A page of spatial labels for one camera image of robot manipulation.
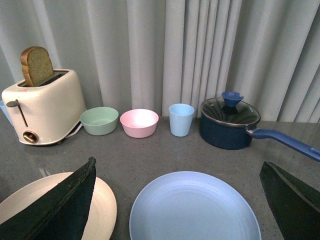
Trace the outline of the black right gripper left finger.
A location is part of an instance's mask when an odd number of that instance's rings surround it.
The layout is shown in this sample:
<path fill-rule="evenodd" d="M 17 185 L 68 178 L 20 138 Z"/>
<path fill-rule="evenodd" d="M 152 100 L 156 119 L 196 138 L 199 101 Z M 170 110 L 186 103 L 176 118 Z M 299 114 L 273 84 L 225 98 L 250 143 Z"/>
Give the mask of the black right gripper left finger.
<path fill-rule="evenodd" d="M 80 240 L 96 182 L 96 159 L 0 225 L 2 240 Z"/>

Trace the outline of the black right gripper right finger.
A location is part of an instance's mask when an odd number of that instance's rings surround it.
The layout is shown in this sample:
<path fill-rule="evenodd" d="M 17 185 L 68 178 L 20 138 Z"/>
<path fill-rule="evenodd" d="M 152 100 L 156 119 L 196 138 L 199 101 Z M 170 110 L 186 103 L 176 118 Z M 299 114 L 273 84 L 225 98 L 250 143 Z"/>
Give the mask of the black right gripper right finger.
<path fill-rule="evenodd" d="M 320 192 L 272 162 L 259 173 L 269 208 L 285 240 L 320 238 Z"/>

